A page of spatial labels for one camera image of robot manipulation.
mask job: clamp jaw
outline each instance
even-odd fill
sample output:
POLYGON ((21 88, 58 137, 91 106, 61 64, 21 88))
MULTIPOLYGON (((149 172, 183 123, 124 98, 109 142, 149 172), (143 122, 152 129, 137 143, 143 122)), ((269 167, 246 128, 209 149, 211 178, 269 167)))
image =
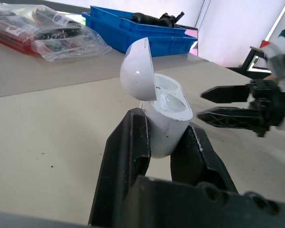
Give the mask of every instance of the clamp jaw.
POLYGON ((285 38, 262 48, 267 57, 267 67, 279 80, 251 80, 246 85, 217 86, 201 94, 202 98, 217 104, 246 102, 249 94, 254 98, 248 109, 215 107, 197 115, 215 127, 252 130, 264 137, 271 126, 285 130, 285 38))
POLYGON ((197 115, 202 121, 223 128, 252 130, 264 137, 270 126, 279 126, 285 116, 285 93, 272 80, 251 80, 246 85, 217 86, 201 94, 217 104, 246 102, 249 94, 254 101, 248 109, 215 107, 197 115))

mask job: blue plastic tray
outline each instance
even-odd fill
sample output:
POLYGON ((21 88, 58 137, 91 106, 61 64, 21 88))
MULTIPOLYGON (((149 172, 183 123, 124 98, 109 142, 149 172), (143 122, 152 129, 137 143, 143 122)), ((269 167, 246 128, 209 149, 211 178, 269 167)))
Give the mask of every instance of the blue plastic tray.
MULTIPOLYGON (((128 47, 135 41, 146 36, 137 35, 132 32, 112 26, 111 24, 91 17, 89 13, 82 13, 86 18, 86 25, 99 33, 105 42, 116 50, 126 53, 128 47)), ((183 37, 148 37, 151 49, 151 55, 167 56, 184 54, 190 51, 194 41, 197 39, 191 36, 183 37)))
POLYGON ((182 37, 186 29, 182 27, 169 28, 155 25, 143 25, 131 21, 133 13, 91 6, 91 17, 110 23, 112 26, 125 29, 144 37, 182 37))

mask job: tabletop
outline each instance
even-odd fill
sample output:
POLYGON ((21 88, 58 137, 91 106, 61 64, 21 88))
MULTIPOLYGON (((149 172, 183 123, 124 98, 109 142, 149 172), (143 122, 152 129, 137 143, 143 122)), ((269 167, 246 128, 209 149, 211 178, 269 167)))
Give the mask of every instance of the tabletop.
MULTIPOLYGON (((158 61, 156 72, 181 84, 194 113, 215 106, 201 92, 249 82, 207 61, 158 61)), ((119 78, 0 97, 0 211, 87 224, 106 139, 138 105, 119 78)), ((205 129, 240 193, 285 202, 285 132, 257 138, 192 121, 205 129)), ((147 175, 170 180, 169 157, 152 159, 147 175)))

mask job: plastic bag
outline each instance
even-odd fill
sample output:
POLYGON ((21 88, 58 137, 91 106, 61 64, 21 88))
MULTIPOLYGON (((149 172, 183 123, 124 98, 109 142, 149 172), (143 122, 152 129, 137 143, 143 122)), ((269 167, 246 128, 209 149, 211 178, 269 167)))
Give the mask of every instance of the plastic bag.
POLYGON ((112 49, 94 30, 43 5, 0 5, 0 42, 49 62, 80 60, 112 49))

